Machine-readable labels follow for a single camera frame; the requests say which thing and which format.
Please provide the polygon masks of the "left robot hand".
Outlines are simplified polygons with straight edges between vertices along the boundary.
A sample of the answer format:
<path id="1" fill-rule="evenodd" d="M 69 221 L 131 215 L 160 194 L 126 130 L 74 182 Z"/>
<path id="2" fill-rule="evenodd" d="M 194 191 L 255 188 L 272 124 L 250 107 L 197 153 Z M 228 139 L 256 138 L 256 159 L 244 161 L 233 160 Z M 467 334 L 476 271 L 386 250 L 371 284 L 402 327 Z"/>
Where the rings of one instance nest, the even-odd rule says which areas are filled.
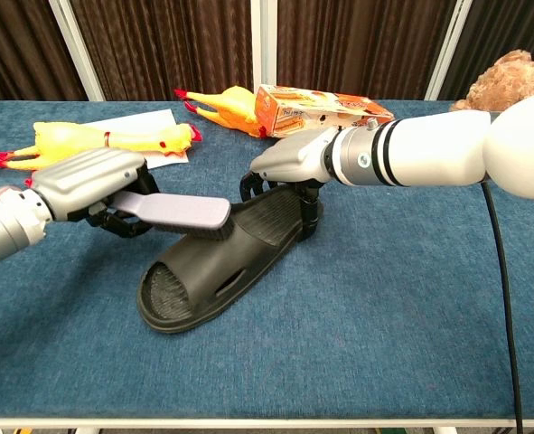
<path id="1" fill-rule="evenodd" d="M 115 208 L 117 193 L 158 193 L 145 157 L 120 148 L 83 151 L 33 173 L 29 188 L 45 202 L 56 222 L 79 222 L 121 238 L 153 228 L 130 212 Z"/>

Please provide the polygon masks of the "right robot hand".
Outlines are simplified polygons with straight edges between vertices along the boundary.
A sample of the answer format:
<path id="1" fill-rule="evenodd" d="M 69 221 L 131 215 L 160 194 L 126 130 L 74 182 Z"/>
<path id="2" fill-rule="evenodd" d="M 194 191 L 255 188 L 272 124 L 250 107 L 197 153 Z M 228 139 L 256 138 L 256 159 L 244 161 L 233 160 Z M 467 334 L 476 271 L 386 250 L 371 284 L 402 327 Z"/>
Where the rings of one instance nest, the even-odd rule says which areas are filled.
<path id="1" fill-rule="evenodd" d="M 332 180 L 331 164 L 325 152 L 342 130 L 339 127 L 310 129 L 279 139 L 254 158 L 249 172 L 239 184 L 240 198 L 246 202 L 263 193 L 263 183 L 271 188 L 288 184 L 299 197 L 303 240 L 316 230 L 323 206 L 319 191 Z"/>

